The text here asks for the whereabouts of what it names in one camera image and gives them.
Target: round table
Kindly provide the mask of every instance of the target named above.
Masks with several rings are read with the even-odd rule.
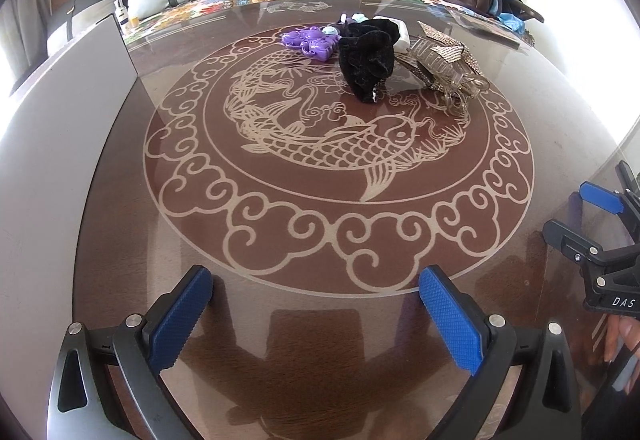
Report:
[[[396,65],[363,104],[335,57],[278,44],[344,12],[451,35],[491,90],[454,116]],[[416,292],[428,264],[515,325],[558,318],[596,380],[600,317],[539,231],[575,216],[570,195],[597,171],[615,182],[615,144],[535,49],[414,3],[289,0],[183,23],[131,55],[141,80],[87,200],[74,318],[115,325],[207,266],[212,306],[162,372],[204,438],[425,438],[468,376]]]

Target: black scrunchie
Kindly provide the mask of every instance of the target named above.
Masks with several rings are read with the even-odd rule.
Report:
[[[398,25],[388,19],[370,19],[344,25],[342,35],[338,61],[347,84],[361,102],[375,102],[378,86],[394,71]]]

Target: bottle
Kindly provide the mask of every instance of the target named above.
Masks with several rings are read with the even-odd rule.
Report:
[[[116,19],[118,20],[118,24],[120,25],[120,30],[123,35],[128,35],[131,27],[131,22],[129,21],[129,13],[127,12],[127,8],[124,6],[122,0],[115,0],[113,2],[116,6]]]

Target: purple butterfly hair clip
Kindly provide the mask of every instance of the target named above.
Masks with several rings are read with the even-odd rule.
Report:
[[[305,57],[316,58],[322,62],[329,60],[339,40],[339,35],[327,35],[317,26],[294,30],[282,36],[282,44],[287,48],[300,50]]]

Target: metal screw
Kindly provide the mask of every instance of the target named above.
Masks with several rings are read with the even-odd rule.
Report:
[[[124,323],[129,328],[135,328],[142,322],[142,317],[138,314],[131,314]]]
[[[498,314],[489,315],[489,324],[495,326],[496,328],[502,328],[507,321],[504,320],[504,317]]]
[[[69,332],[69,335],[75,335],[79,333],[80,330],[82,330],[81,323],[71,323],[67,329],[67,331]]]
[[[549,323],[548,328],[554,335],[560,335],[562,333],[562,327],[558,323]]]

